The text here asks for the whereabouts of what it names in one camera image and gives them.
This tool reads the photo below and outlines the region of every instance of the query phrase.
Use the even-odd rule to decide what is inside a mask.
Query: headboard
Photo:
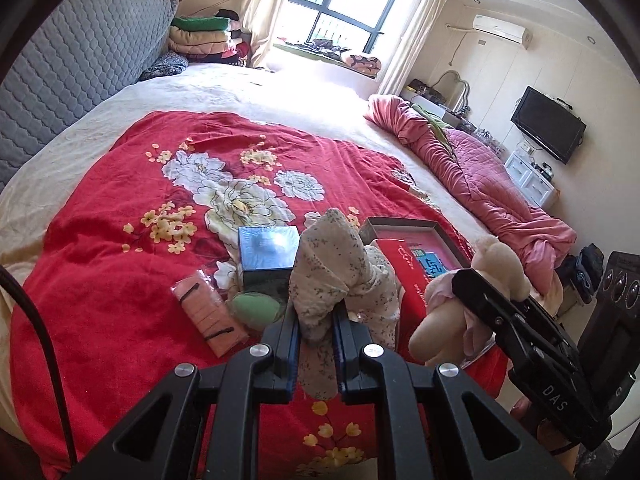
[[[64,0],[0,85],[0,190],[162,53],[179,0]]]

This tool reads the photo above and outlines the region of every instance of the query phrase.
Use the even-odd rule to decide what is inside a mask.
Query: television
[[[586,125],[560,103],[527,86],[511,117],[524,134],[563,164],[582,144]]]

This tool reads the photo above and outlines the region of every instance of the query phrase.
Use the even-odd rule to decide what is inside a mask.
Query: white curtain
[[[380,75],[379,94],[399,94],[424,46],[433,23],[447,0],[419,0],[407,20],[404,33]]]
[[[286,1],[244,0],[242,3],[242,30],[252,33],[252,66],[257,67],[264,62],[264,57],[273,43],[280,9]]]

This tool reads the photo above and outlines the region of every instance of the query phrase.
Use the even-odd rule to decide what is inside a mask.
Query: white bed sheet
[[[397,157],[417,185],[473,245],[488,231],[464,209],[410,150],[363,118],[367,102],[339,86],[300,82],[259,70],[193,64],[184,73],[129,86],[94,108],[51,141],[10,180],[0,195],[0,263],[21,283],[42,252],[52,218],[91,166],[134,122],[155,110],[228,111],[251,120],[286,124],[327,137],[350,140]],[[545,298],[555,313],[559,285]],[[25,440],[15,416],[9,374],[12,303],[0,297],[0,428]]]

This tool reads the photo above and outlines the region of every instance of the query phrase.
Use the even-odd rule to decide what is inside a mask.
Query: plush doll
[[[516,253],[494,236],[478,240],[471,267],[508,300],[524,301],[530,293]],[[480,353],[493,333],[453,294],[451,280],[456,272],[441,274],[427,285],[427,316],[409,339],[411,356],[430,366],[460,365]]]

